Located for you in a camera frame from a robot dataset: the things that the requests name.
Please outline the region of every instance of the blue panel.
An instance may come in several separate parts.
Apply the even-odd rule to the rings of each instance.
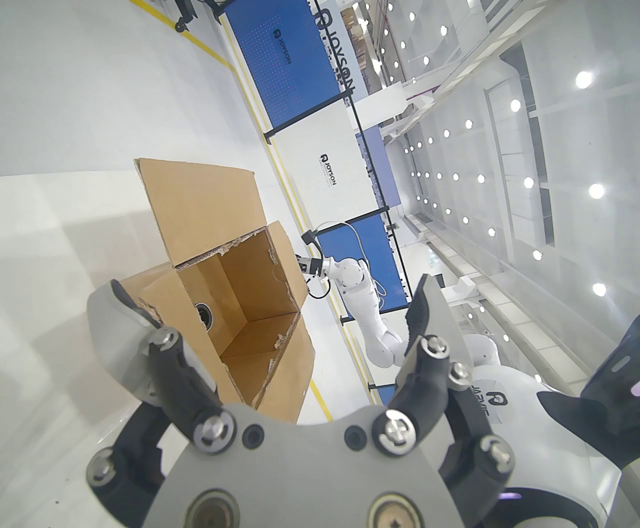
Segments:
[[[378,394],[382,400],[382,405],[388,405],[396,392],[395,387],[383,387],[378,389]]]
[[[225,13],[273,127],[340,92],[306,0],[237,0]]]
[[[354,222],[352,226],[358,232],[369,259],[371,276],[387,290],[382,308],[405,306],[406,296],[382,218],[377,214]],[[333,257],[335,260],[363,258],[355,233],[346,225],[321,234],[318,240],[327,257]]]
[[[389,163],[389,157],[384,141],[382,140],[382,135],[380,134],[380,129],[377,125],[368,128],[364,131],[364,137],[367,140],[367,146],[369,147],[372,159],[369,159],[369,156],[367,156],[367,150],[364,148],[362,136],[360,134],[356,135],[362,157],[367,164],[367,171],[371,173],[371,169],[374,167],[376,169],[376,175],[378,175],[378,180],[380,181],[381,189],[376,185],[375,178],[373,176],[371,177],[371,185],[373,186],[373,192],[378,201],[378,207],[384,207],[385,205],[382,201],[382,195],[385,197],[385,201],[389,207],[400,205],[400,195],[398,194],[396,180],[391,170],[391,164]]]

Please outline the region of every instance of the purple light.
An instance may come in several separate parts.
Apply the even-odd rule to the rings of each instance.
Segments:
[[[509,500],[509,499],[521,499],[522,495],[519,493],[501,493],[498,495],[500,500]]]

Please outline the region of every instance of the open cardboard box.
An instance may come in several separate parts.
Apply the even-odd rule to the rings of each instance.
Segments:
[[[266,225],[253,173],[154,159],[136,167],[170,262],[122,285],[180,330],[223,403],[295,422],[314,363],[300,314],[307,285],[280,223]],[[213,315],[208,331],[197,303]]]

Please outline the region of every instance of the white cable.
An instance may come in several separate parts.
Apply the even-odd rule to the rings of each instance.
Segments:
[[[327,221],[327,222],[322,222],[322,224],[320,224],[316,228],[314,228],[314,231],[318,231],[323,225],[327,225],[329,223],[330,224],[347,225],[348,227],[351,228],[351,230],[355,233],[356,238],[358,239],[358,245],[360,246],[360,251],[362,252],[362,256],[364,257],[364,261],[367,263],[367,268],[369,269],[369,273],[371,273],[371,265],[369,264],[369,259],[367,258],[367,254],[364,252],[364,248],[362,247],[362,242],[360,240],[360,235],[358,235],[358,232],[356,231],[355,227],[352,226],[350,223],[336,222],[336,221],[330,220],[330,221]],[[374,283],[374,285],[376,287],[376,294],[378,294],[378,300],[381,303],[379,309],[382,309],[382,307],[385,305],[385,300],[382,297],[386,297],[387,296],[387,290],[375,278],[373,278],[373,276],[371,276],[371,278],[373,279],[373,283]]]

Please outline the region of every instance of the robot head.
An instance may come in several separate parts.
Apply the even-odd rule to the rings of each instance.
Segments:
[[[474,361],[474,367],[500,365],[498,346],[489,336],[481,333],[470,333],[464,335],[463,338]]]

